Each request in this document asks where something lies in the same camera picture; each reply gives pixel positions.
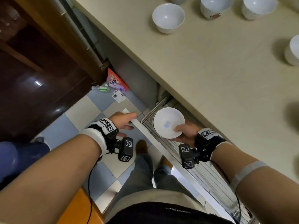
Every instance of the forearm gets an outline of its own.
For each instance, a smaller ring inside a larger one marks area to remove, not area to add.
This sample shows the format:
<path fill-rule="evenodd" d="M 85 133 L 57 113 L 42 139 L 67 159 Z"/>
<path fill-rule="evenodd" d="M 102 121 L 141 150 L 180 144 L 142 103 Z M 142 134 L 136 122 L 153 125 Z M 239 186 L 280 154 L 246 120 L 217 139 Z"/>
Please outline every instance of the forearm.
<path fill-rule="evenodd" d="M 228 143 L 213 152 L 216 162 L 231 181 L 245 166 L 257 161 Z M 238 185 L 237 195 L 261 223 L 297 223 L 299 185 L 270 167 L 248 174 Z"/>
<path fill-rule="evenodd" d="M 0 221 L 56 223 L 100 154 L 99 145 L 86 135 L 55 148 L 0 192 Z"/>

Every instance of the metal dish rack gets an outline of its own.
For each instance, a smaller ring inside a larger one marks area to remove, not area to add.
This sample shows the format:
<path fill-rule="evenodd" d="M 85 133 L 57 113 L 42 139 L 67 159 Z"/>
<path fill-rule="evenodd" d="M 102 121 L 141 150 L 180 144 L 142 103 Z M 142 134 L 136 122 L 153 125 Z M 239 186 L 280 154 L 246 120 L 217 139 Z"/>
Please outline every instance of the metal dish rack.
<path fill-rule="evenodd" d="M 178 150 L 180 143 L 161 138 L 156 133 L 152 124 L 155 114 L 164 107 L 176 108 L 190 121 L 202 127 L 204 127 L 204 125 L 172 96 L 164 98 L 141 120 L 141 124 L 143 124 L 144 127 L 165 147 L 165 149 L 181 163 Z M 236 220 L 239 218 L 239 205 L 235 194 L 231 191 L 230 187 L 226 184 L 210 162 L 200 162 L 199 164 L 196 164 L 195 168 L 189 169 L 188 172 L 207 192 L 209 192 L 209 194 L 226 210 L 228 214 L 234 216 Z M 240 223 L 252 224 L 256 222 L 254 218 L 249 217 L 248 212 L 242 203 L 241 214 Z"/>

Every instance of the blue jeans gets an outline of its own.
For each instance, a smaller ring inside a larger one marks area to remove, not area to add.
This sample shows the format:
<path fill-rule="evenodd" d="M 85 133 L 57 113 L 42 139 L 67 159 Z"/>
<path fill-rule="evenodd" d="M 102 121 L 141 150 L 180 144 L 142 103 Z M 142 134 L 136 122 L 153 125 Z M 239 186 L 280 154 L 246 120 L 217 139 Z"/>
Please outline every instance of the blue jeans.
<path fill-rule="evenodd" d="M 133 171 L 117 194 L 111 207 L 127 195 L 153 189 L 152 176 L 152 158 L 149 154 L 138 154 L 135 159 L 135 167 Z M 196 200 L 195 197 L 176 179 L 176 177 L 171 175 L 171 169 L 166 164 L 160 165 L 155 170 L 154 181 L 158 189 L 181 192 Z"/>

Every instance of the cable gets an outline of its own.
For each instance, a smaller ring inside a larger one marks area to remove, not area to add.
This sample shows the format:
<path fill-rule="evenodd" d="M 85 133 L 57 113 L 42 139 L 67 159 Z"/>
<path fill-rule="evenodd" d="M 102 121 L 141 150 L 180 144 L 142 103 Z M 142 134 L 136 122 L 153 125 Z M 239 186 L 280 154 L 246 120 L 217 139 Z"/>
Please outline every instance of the cable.
<path fill-rule="evenodd" d="M 226 176 L 226 174 L 224 173 L 224 171 L 221 169 L 221 167 L 220 167 L 217 163 L 215 163 L 214 161 L 211 161 L 211 160 L 210 160 L 210 162 L 213 163 L 213 164 L 215 164 L 215 165 L 218 167 L 218 169 L 221 170 L 221 172 L 222 172 L 222 174 L 224 175 L 225 179 L 227 180 L 228 184 L 230 184 L 230 181 L 229 181 L 228 177 Z M 235 195 L 236 195 L 236 198 L 237 198 L 237 201 L 238 201 L 238 205 L 239 205 L 239 221 L 237 221 L 237 220 L 234 218 L 234 216 L 232 216 L 232 218 L 233 218 L 233 220 L 234 220 L 236 223 L 239 224 L 239 223 L 241 222 L 241 215 L 242 215 L 242 214 L 241 214 L 241 204 L 240 204 L 240 201 L 239 201 L 239 198 L 238 198 L 236 192 L 235 192 Z"/>
<path fill-rule="evenodd" d="M 92 197 L 90 195 L 90 190 L 89 190 L 89 181 L 90 181 L 90 176 L 92 175 L 92 170 L 90 171 L 89 173 L 89 176 L 88 176 L 88 182 L 87 182 L 87 188 L 88 188 L 88 196 L 89 196 L 89 202 L 90 202 L 90 213 L 89 213 L 89 217 L 88 217 L 88 221 L 86 224 L 89 223 L 89 220 L 90 220 L 90 217 L 92 216 Z"/>

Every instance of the beige countertop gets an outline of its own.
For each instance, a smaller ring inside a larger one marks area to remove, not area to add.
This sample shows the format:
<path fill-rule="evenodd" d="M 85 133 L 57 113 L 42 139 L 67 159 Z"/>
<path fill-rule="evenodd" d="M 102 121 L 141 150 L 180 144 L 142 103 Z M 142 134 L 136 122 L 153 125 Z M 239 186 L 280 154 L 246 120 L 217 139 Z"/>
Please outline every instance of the beige countertop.
<path fill-rule="evenodd" d="M 188 0 L 185 22 L 170 35 L 151 18 L 167 0 L 73 3 L 205 125 L 299 182 L 299 67 L 283 58 L 299 14 L 279 5 L 246 21 L 240 1 L 207 21 L 199 0 Z"/>

